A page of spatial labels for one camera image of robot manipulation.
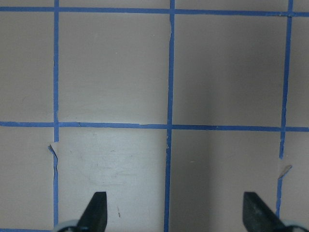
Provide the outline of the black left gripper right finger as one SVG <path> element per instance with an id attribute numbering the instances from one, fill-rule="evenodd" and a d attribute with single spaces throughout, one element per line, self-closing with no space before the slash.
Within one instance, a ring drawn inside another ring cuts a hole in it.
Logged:
<path id="1" fill-rule="evenodd" d="M 255 192 L 243 193 L 243 225 L 248 232 L 280 232 L 286 227 Z"/>

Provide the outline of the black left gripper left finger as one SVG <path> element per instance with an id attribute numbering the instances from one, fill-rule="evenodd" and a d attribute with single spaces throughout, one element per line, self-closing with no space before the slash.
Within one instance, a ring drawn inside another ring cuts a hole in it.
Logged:
<path id="1" fill-rule="evenodd" d="M 104 232 L 107 227 L 107 194 L 95 192 L 80 217 L 76 229 L 78 232 Z"/>

